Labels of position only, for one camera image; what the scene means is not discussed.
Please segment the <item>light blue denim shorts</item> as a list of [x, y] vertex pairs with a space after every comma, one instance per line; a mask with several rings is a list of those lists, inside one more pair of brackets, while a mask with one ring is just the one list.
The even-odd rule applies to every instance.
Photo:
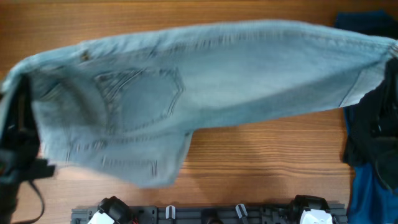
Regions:
[[42, 152], [140, 187], [170, 185], [193, 132], [358, 103], [397, 41], [294, 21], [180, 27], [25, 58]]

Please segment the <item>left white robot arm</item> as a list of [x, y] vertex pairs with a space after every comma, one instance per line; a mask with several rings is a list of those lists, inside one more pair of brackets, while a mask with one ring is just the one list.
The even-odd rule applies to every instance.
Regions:
[[39, 149], [30, 78], [23, 75], [1, 99], [1, 224], [11, 222], [23, 182], [28, 182], [41, 203], [40, 215], [23, 222], [35, 223], [44, 214], [45, 202], [34, 180], [52, 177], [55, 166], [38, 157]]

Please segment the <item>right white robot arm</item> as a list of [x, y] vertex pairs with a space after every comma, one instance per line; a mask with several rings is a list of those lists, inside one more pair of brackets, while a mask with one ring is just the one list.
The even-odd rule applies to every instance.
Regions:
[[397, 223], [397, 59], [384, 81], [345, 109], [348, 138], [343, 160], [355, 177], [345, 216], [325, 199], [296, 196], [284, 213], [289, 223]]

